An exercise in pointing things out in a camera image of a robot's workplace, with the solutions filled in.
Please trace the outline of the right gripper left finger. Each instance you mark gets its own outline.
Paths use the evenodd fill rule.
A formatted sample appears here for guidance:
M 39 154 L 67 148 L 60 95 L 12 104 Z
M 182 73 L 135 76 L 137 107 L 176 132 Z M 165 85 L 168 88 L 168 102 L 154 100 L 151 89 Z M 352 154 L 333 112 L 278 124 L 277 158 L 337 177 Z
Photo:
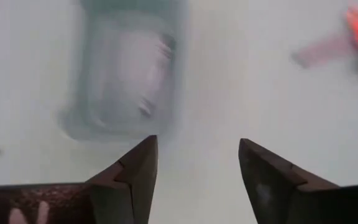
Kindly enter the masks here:
M 157 167 L 153 135 L 85 182 L 0 185 L 0 224 L 148 223 Z

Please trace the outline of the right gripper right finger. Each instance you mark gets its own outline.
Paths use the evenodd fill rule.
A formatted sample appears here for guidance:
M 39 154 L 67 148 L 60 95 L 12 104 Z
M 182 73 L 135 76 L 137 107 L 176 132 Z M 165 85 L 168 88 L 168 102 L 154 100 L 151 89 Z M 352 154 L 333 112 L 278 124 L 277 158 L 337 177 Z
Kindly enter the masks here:
M 358 224 L 358 185 L 336 185 L 250 139 L 238 156 L 257 223 Z

